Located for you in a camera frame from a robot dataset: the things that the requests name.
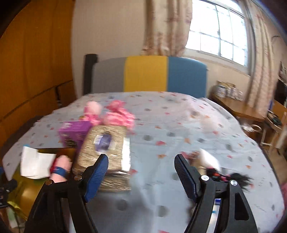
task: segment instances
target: yellow cloth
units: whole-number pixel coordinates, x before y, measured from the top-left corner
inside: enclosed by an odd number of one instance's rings
[[[60,155],[66,155],[71,161],[74,161],[76,157],[75,148],[45,148],[38,151],[40,153],[56,154],[56,158]],[[17,181],[17,187],[9,194],[7,202],[13,207],[16,214],[27,220],[34,201],[48,178],[34,180],[23,177],[20,174],[19,165],[13,179]]]
[[[127,57],[124,71],[124,91],[166,91],[168,57]]]

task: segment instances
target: blue gripper pad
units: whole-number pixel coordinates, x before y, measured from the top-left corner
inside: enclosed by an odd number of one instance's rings
[[[4,168],[0,167],[0,175],[2,175],[2,173],[4,173]]]
[[[86,203],[89,202],[96,195],[98,191],[98,188],[108,169],[108,157],[105,154],[101,154],[92,167],[94,166],[95,166],[94,171],[91,174],[86,184],[86,193],[84,195]],[[85,175],[86,172],[89,172],[87,171],[89,168],[91,167],[88,167],[86,169],[83,176]]]
[[[192,199],[195,203],[198,202],[200,183],[200,174],[195,167],[191,167],[185,158],[178,154],[174,158],[174,168],[179,176],[182,186],[189,199]]]

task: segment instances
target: blue wrist strap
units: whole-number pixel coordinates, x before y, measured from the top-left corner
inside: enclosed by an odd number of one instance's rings
[[[53,173],[58,174],[64,178],[66,178],[66,170],[61,167],[55,167]]]
[[[0,167],[0,175],[2,175],[2,173],[4,173],[4,168]]]

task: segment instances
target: wooden cabinet door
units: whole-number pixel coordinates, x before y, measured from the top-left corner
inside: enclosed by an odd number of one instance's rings
[[[54,86],[51,71],[53,15],[59,0],[33,0],[28,10],[24,62],[29,96]]]
[[[72,103],[77,99],[73,81],[60,85],[58,87],[58,92],[62,103],[62,107],[68,106],[70,103]]]
[[[74,1],[60,0],[52,29],[51,65],[55,85],[73,80],[71,64],[71,26]]]
[[[27,16],[25,7],[16,15],[0,39],[0,119],[28,100],[24,69]]]
[[[4,130],[2,123],[0,122],[0,148],[3,146],[4,142],[7,140],[7,135]]]
[[[34,116],[35,113],[30,102],[27,102],[14,109],[14,111],[4,118],[2,122],[6,136],[9,137],[11,134],[15,133],[24,123]]]
[[[55,88],[43,92],[30,101],[35,116],[45,116],[58,108]]]

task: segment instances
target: wooden desk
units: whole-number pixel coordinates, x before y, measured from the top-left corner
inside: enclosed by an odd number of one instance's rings
[[[216,96],[215,94],[212,95],[212,99],[235,117],[246,118],[259,122],[263,122],[265,120],[263,116],[255,111],[255,109],[243,101],[231,99],[229,97],[222,98]]]

